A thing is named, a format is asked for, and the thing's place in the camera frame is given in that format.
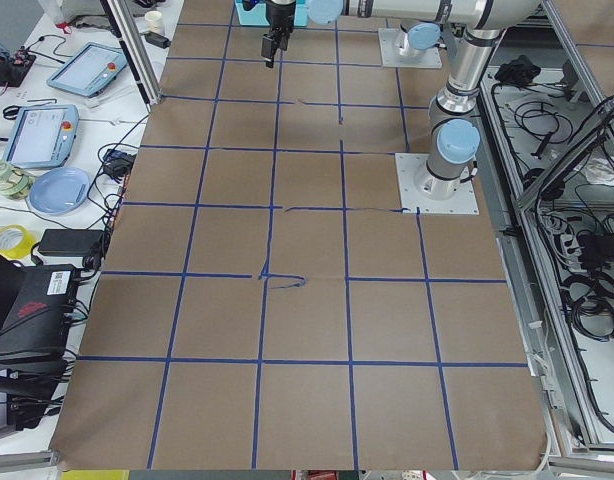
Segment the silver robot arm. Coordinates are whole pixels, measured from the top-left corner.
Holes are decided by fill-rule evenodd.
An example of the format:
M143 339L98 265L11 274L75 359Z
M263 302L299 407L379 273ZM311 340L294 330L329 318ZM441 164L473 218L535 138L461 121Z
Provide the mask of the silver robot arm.
M401 24L395 45L402 55L410 50L425 51L435 47L441 38L441 27L436 23Z
M466 119L475 106L486 67L505 31L525 20L536 1L308 1L307 15L317 24L341 16L418 20L440 27L465 26L446 84L431 101L432 144L426 162L413 177L420 194L433 201L450 199L480 144L480 134Z

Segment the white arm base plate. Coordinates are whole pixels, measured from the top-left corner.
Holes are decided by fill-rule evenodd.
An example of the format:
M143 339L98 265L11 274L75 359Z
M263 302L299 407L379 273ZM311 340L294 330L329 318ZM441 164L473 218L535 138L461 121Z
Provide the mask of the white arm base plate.
M432 46L420 50L412 47L406 32L400 28L379 28L378 39L383 67L441 69L439 49Z
M421 153L395 154L401 209L411 214L478 215L468 168L458 179L439 180L428 171L427 158Z

